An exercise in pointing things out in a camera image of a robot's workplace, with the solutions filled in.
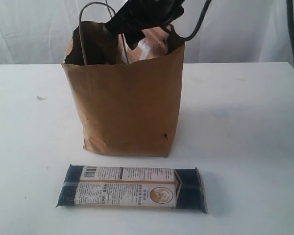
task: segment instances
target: small stain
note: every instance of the small stain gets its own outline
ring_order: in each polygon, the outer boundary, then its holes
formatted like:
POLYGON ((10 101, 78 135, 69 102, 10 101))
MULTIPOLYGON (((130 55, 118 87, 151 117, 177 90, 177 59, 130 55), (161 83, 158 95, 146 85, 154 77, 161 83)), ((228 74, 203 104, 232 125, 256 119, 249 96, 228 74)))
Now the small stain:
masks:
POLYGON ((46 98, 43 98, 43 97, 40 97, 40 96, 36 96, 36 98, 37 98, 39 101, 43 101, 43 100, 46 99, 46 98))

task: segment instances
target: product label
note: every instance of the product label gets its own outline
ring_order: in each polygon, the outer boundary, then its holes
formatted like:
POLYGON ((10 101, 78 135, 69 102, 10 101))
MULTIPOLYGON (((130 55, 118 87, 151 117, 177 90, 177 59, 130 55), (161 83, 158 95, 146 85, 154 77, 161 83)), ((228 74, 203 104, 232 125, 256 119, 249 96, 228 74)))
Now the product label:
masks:
POLYGON ((175 207, 174 184, 78 184, 75 205, 120 207, 175 207))
POLYGON ((148 181, 173 183, 173 169, 85 166, 81 181, 148 181))

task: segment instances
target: circular logo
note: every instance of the circular logo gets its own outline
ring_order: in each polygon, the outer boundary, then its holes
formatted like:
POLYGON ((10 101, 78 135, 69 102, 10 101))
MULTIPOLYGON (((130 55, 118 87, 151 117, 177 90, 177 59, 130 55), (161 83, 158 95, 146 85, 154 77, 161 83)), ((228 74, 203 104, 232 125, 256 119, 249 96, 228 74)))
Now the circular logo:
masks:
POLYGON ((155 203, 165 204, 173 199, 173 192, 168 188, 154 188, 150 192, 150 198, 155 203))

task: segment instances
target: white backdrop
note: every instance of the white backdrop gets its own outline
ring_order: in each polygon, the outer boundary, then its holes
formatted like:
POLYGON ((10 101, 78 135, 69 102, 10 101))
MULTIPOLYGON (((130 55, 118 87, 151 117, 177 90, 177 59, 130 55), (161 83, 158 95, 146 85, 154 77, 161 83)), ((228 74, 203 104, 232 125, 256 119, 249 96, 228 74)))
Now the white backdrop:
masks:
MULTIPOLYGON (((0 0, 0 64, 58 64, 90 0, 0 0)), ((174 25, 188 36, 205 0, 185 0, 174 25)), ((109 0, 118 10, 124 0, 109 0)), ((109 19, 103 6, 84 20, 109 19)), ((285 0, 212 0, 199 34, 187 43, 185 62, 271 62, 293 64, 285 0)))

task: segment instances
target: table surface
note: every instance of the table surface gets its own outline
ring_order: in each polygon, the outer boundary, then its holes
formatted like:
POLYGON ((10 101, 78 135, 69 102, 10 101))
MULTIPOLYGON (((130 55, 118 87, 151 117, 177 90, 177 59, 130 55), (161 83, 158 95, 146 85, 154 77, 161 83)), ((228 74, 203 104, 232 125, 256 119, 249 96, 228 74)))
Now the table surface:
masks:
POLYGON ((0 65, 0 235, 294 235, 294 70, 187 64, 169 158, 108 157, 83 133, 60 65, 0 65), (69 164, 198 167, 209 214, 55 208, 69 164))

